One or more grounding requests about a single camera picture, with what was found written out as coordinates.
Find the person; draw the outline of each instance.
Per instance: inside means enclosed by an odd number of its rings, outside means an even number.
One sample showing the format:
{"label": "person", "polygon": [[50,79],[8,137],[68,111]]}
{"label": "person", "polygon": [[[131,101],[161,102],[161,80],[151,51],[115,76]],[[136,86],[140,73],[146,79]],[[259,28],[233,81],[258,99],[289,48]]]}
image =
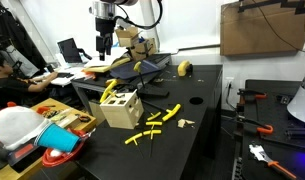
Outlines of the person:
{"label": "person", "polygon": [[57,72],[53,72],[42,78],[20,79],[13,75],[13,68],[3,57],[0,57],[0,87],[5,87],[8,90],[13,91],[13,93],[18,92],[27,95],[26,97],[34,97],[44,92],[51,81],[57,77],[57,74]]}

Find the yellow handle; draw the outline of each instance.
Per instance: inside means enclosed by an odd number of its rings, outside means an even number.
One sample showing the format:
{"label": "yellow handle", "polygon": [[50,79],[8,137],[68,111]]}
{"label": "yellow handle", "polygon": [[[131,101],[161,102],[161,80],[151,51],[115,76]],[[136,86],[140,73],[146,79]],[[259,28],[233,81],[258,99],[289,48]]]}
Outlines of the yellow handle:
{"label": "yellow handle", "polygon": [[153,139],[153,134],[161,134],[161,130],[149,130],[143,132],[143,135],[149,135],[149,134],[151,134],[150,139]]}
{"label": "yellow handle", "polygon": [[148,121],[151,121],[151,120],[153,120],[153,119],[155,119],[155,118],[157,118],[158,116],[160,116],[161,115],[161,112],[158,112],[158,113],[156,113],[156,114],[152,114],[151,113],[151,117],[149,117],[147,120]]}
{"label": "yellow handle", "polygon": [[101,99],[100,99],[100,103],[102,103],[103,101],[105,101],[106,97],[108,96],[108,94],[113,94],[112,92],[110,92],[112,90],[112,88],[118,83],[117,80],[113,80],[111,82],[111,84],[105,88],[102,96],[101,96]]}
{"label": "yellow handle", "polygon": [[138,72],[138,73],[140,73],[140,72],[141,72],[140,66],[141,66],[141,62],[139,61],[139,62],[137,62],[137,63],[134,65],[133,70],[136,71],[136,72]]}
{"label": "yellow handle", "polygon": [[180,63],[180,65],[178,66],[178,74],[179,76],[185,76],[186,74],[186,69],[187,67],[190,65],[190,62],[185,60],[185,61],[182,61]]}
{"label": "yellow handle", "polygon": [[177,105],[174,107],[173,110],[167,109],[166,112],[168,112],[168,114],[165,115],[165,116],[162,118],[162,120],[163,120],[163,121],[169,120],[172,116],[174,116],[174,115],[178,112],[178,110],[179,110],[180,108],[181,108],[181,104],[177,104]]}
{"label": "yellow handle", "polygon": [[151,125],[153,125],[153,126],[162,126],[162,122],[156,122],[156,121],[152,121],[152,122],[146,122],[145,123],[147,126],[151,126]]}
{"label": "yellow handle", "polygon": [[138,143],[136,142],[136,139],[139,137],[142,137],[142,136],[143,136],[142,133],[136,134],[136,135],[130,137],[129,139],[127,139],[124,143],[129,144],[130,142],[134,141],[135,145],[137,146]]}

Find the wire cutters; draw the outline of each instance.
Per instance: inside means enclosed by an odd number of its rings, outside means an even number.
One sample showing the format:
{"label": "wire cutters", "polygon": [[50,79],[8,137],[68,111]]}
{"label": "wire cutters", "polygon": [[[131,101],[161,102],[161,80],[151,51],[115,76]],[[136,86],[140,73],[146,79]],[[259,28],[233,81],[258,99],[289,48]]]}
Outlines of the wire cutters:
{"label": "wire cutters", "polygon": [[294,174],[292,174],[291,172],[286,170],[284,167],[280,166],[279,162],[273,161],[271,158],[269,158],[269,156],[265,153],[262,146],[250,144],[249,148],[250,148],[250,152],[252,154],[254,154],[254,156],[256,157],[256,159],[258,161],[264,161],[264,162],[268,163],[268,167],[271,167],[272,169],[281,173],[288,179],[291,179],[291,180],[297,179],[297,177]]}

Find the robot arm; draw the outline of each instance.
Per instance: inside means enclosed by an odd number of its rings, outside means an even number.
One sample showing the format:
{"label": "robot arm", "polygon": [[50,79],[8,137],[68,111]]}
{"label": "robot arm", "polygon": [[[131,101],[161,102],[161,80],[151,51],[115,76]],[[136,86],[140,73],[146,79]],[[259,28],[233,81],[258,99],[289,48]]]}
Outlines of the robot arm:
{"label": "robot arm", "polygon": [[95,29],[100,32],[100,36],[96,37],[96,50],[99,51],[100,60],[104,61],[105,52],[107,55],[111,55],[111,48],[113,44],[113,33],[117,19],[121,19],[126,23],[134,25],[142,29],[154,28],[162,18],[162,0],[157,0],[160,6],[160,16],[158,20],[151,26],[140,26],[127,18],[115,16],[116,5],[132,6],[138,2],[138,0],[95,0],[90,7],[90,13],[95,16]]}

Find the blue container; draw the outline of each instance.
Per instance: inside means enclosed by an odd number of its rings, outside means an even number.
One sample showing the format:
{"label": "blue container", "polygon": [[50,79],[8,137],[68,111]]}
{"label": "blue container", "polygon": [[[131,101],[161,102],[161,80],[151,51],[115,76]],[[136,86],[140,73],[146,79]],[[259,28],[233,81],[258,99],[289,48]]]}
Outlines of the blue container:
{"label": "blue container", "polygon": [[34,144],[44,146],[59,151],[71,152],[79,142],[80,137],[61,128],[60,126],[50,123],[35,139]]}

